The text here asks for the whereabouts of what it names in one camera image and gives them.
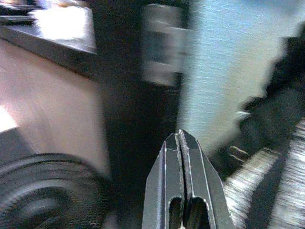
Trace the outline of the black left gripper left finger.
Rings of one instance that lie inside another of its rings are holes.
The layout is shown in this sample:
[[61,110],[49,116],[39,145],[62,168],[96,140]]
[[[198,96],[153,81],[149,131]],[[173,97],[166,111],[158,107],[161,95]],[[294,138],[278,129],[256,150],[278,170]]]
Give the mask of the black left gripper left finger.
[[179,229],[183,226],[184,178],[177,134],[163,142],[146,179],[143,229]]

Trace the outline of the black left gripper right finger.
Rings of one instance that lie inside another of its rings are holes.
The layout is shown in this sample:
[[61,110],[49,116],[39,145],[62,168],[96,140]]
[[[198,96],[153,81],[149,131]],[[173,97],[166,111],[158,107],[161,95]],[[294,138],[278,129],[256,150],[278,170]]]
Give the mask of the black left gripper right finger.
[[198,140],[178,132],[183,160],[185,201],[183,224],[187,229],[233,229],[224,188]]

